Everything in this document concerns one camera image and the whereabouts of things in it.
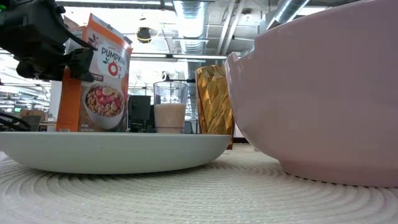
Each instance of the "clear glass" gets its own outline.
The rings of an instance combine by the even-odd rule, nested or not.
[[[188,85],[154,83],[155,128],[158,133],[183,133]]]

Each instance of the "gold glass vase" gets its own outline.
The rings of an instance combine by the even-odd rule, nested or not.
[[[199,127],[202,134],[229,134],[232,149],[234,118],[229,102],[224,65],[196,70]]]

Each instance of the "orange box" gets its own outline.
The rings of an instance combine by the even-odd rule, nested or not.
[[[65,69],[57,131],[125,132],[131,41],[92,14],[87,26],[71,32],[98,49],[90,65],[95,80],[70,78],[70,70]],[[78,48],[68,41],[67,52]]]

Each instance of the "pink bowl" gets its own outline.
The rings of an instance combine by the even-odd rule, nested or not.
[[[226,62],[237,125],[286,172],[398,187],[397,0],[360,1],[276,27]]]

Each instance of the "white plate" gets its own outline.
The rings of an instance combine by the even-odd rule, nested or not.
[[[0,133],[0,150],[40,170],[136,174],[185,169],[220,156],[230,136],[141,133]]]

